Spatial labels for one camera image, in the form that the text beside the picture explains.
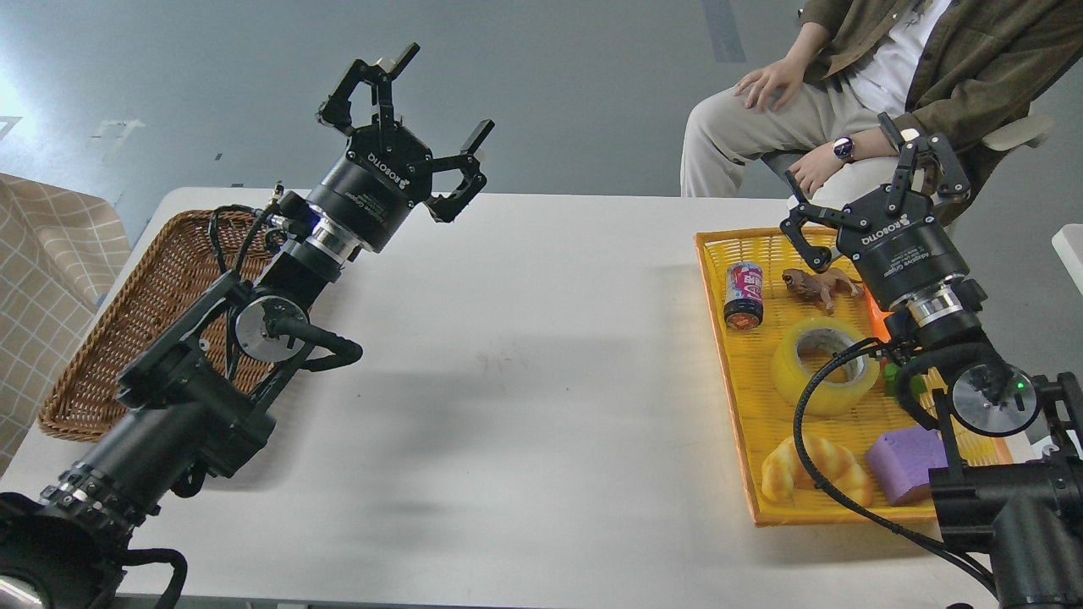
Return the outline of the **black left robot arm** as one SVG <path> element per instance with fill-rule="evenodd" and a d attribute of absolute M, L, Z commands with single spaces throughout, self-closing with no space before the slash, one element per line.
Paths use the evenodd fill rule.
<path fill-rule="evenodd" d="M 268 409 L 301 370 L 339 370 L 362 347 L 319 328 L 310 309 L 358 252 L 379 252 L 417 206 L 449 223 L 487 183 L 477 124 L 438 157 L 393 108 L 393 82 L 421 48 L 393 61 L 355 59 L 317 120 L 347 138 L 306 196 L 276 187 L 233 265 L 118 377 L 123 418 L 38 498 L 3 494 L 4 608 L 107 608 L 128 568 L 172 570 L 158 608 L 187 576 L 181 550 L 133 550 L 135 529 L 168 492 L 192 497 L 268 445 Z"/>

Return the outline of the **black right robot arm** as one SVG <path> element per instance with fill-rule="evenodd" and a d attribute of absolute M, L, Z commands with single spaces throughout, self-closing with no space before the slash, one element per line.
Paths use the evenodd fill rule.
<path fill-rule="evenodd" d="M 818 490 L 954 563 L 1002 608 L 1079 608 L 1080 383 L 1068 371 L 1026 374 L 994 349 L 978 318 L 986 290 L 937 219 L 947 200 L 970 196 L 958 157 L 943 135 L 905 137 L 888 115 L 878 119 L 899 154 L 888 184 L 835 211 L 810 203 L 788 174 L 798 203 L 783 234 L 817 273 L 850 260 L 890 334 L 889 342 L 851 344 L 805 385 L 793 420 L 797 458 Z M 939 540 L 860 507 L 805 448 L 817 386 L 871 354 L 899 363 L 898 404 L 943 441 L 945 466 L 929 474 Z"/>

